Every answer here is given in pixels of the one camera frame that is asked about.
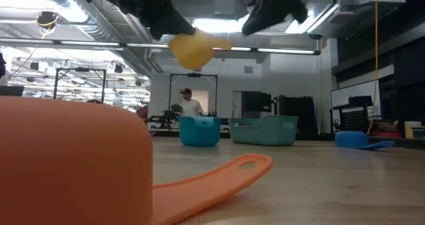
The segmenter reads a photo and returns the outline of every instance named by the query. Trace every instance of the teal basket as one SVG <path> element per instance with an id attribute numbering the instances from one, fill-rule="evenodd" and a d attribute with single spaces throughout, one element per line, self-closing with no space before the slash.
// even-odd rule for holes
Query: teal basket
<path id="1" fill-rule="evenodd" d="M 183 145 L 211 147 L 220 141 L 220 118 L 181 116 L 178 119 Z"/>
<path id="2" fill-rule="evenodd" d="M 235 143 L 290 146 L 295 142 L 298 117 L 271 115 L 263 119 L 230 119 L 230 137 Z"/>

